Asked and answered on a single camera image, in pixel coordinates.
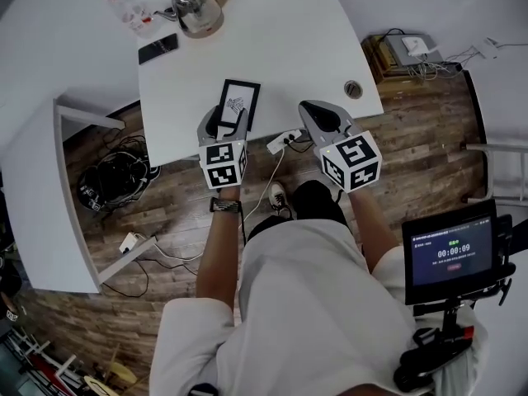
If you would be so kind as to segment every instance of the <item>phone screen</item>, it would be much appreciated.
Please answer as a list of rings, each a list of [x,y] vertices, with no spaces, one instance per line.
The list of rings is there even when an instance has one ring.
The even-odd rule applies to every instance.
[[[178,37],[176,34],[168,35],[161,40],[154,41],[138,50],[139,64],[155,59],[162,54],[170,53],[178,48]]]

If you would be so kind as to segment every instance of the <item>wristwatch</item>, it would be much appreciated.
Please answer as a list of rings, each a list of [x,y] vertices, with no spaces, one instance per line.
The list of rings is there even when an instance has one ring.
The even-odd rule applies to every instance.
[[[6,316],[9,321],[13,321],[14,323],[18,320],[18,315],[13,313],[10,309],[7,309]]]
[[[219,200],[218,198],[211,198],[209,211],[211,213],[215,211],[226,211],[228,213],[239,213],[240,212],[240,201],[231,200]]]

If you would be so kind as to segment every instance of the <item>electrical outlet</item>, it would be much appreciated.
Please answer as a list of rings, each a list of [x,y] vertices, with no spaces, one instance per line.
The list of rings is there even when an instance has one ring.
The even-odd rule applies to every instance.
[[[410,56],[419,56],[421,54],[429,53],[427,44],[423,38],[419,36],[406,36],[402,38],[403,44],[407,47]]]
[[[268,145],[267,150],[272,154],[277,154],[279,151],[281,151],[286,144],[284,143],[284,139],[288,139],[290,142],[294,139],[299,138],[302,135],[301,131],[296,130],[289,130],[287,132],[284,132],[283,134],[280,134],[275,139],[273,139]]]
[[[485,58],[496,59],[498,57],[497,42],[491,38],[484,38],[473,44],[473,47]]]
[[[134,249],[134,246],[137,242],[138,239],[135,237],[135,235],[129,232],[129,234],[126,235],[123,243],[119,246],[119,250],[122,254],[126,254],[128,251],[132,251],[132,249]]]

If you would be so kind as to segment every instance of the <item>electric kettle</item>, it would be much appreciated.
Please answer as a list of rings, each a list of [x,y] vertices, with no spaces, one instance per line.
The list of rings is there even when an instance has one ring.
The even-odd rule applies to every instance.
[[[172,0],[172,10],[154,12],[169,21],[178,21],[183,33],[203,38],[215,33],[224,23],[222,6],[228,0]]]

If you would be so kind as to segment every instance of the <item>wooden floor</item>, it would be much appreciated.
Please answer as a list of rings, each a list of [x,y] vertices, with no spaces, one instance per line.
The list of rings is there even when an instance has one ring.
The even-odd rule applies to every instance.
[[[373,189],[391,228],[401,238],[400,225],[404,220],[455,208],[460,205],[462,195],[480,188],[483,165],[479,153],[459,151],[460,141],[479,141],[473,106],[462,76],[432,82],[428,95],[385,99],[383,105],[384,115],[358,123],[372,132],[383,154],[381,179]],[[127,124],[123,136],[143,133],[140,109],[124,113],[121,119]],[[104,154],[101,137],[105,133],[106,130],[93,128],[65,144],[72,187],[80,172],[98,154]],[[242,196],[246,213],[257,203],[279,158],[266,151],[268,140],[251,142],[248,147]],[[319,172],[311,151],[298,154],[288,149],[276,178],[287,191],[317,178],[337,194],[337,188]],[[129,231],[156,234],[160,247],[174,256],[200,254],[210,226],[208,209],[212,195],[215,192],[207,188],[198,162],[180,161],[163,166],[161,177],[140,201],[117,210],[104,222],[78,206],[84,236],[97,268],[103,269],[119,256],[118,247]],[[355,232],[347,198],[342,198],[341,206]],[[247,231],[269,214],[263,203],[248,220]],[[155,250],[144,256],[168,266],[179,264]],[[35,331],[38,338],[54,342],[58,356],[66,359],[75,353],[87,370],[93,362],[103,365],[108,362],[114,346],[120,343],[118,359],[137,375],[147,374],[163,306],[173,298],[192,297],[195,277],[181,267],[166,270],[148,261],[141,265],[148,272],[149,283],[146,295],[138,299],[118,295],[105,286],[101,295],[24,290],[18,302],[28,313],[25,327]],[[193,271],[198,265],[199,260],[188,264]],[[127,294],[138,295],[146,286],[146,279],[133,263],[109,280],[109,284]],[[147,394],[148,383],[131,393]]]

